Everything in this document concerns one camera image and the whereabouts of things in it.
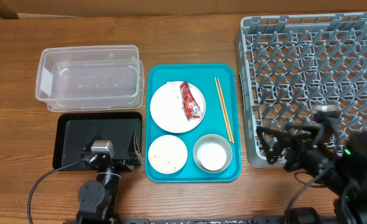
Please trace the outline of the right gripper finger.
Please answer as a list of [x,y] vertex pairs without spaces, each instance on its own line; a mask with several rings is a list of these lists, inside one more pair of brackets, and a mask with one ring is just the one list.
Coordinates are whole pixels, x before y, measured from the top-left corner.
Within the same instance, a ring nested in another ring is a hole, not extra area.
[[293,136],[306,135],[316,137],[322,131],[322,128],[319,125],[289,123],[284,126],[284,130],[287,134]]
[[265,127],[257,127],[256,132],[269,165],[275,164],[291,147],[291,135],[287,132]]

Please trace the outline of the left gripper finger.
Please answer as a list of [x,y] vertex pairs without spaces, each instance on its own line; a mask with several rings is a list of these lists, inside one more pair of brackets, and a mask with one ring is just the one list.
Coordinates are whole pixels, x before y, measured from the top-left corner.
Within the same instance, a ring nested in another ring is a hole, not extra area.
[[131,161],[141,161],[142,160],[141,148],[139,147],[137,143],[137,137],[136,137],[135,132],[133,132],[131,136],[130,144],[128,147],[128,155]]
[[95,141],[100,140],[100,139],[101,139],[101,134],[100,132],[97,132],[95,136],[89,141],[88,147],[90,148]]

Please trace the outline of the white paper cup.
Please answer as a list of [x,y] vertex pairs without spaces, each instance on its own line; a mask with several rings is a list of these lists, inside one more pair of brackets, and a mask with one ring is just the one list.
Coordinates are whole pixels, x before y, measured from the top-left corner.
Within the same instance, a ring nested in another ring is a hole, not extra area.
[[220,170],[226,162],[225,150],[216,143],[203,145],[198,157],[202,166],[209,171]]

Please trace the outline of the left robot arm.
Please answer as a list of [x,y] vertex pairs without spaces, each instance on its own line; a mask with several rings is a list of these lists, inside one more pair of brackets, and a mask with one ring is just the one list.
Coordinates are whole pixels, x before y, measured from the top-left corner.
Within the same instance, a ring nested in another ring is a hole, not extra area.
[[78,191],[79,211],[76,223],[118,223],[114,213],[122,172],[132,172],[142,165],[141,149],[135,133],[128,146],[127,159],[115,159],[114,146],[97,136],[82,150],[83,163],[97,171],[96,179],[84,183]]

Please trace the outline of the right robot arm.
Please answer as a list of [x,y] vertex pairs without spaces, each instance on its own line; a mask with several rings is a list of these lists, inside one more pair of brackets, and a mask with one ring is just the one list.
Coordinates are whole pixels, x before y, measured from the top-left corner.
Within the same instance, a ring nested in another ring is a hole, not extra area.
[[290,200],[282,223],[324,223],[311,207],[294,208],[294,202],[313,184],[320,184],[338,196],[334,201],[334,223],[367,223],[367,132],[349,138],[341,156],[326,146],[335,135],[332,123],[288,124],[284,131],[258,127],[257,135],[273,164],[284,152],[288,172],[303,170],[312,176]]

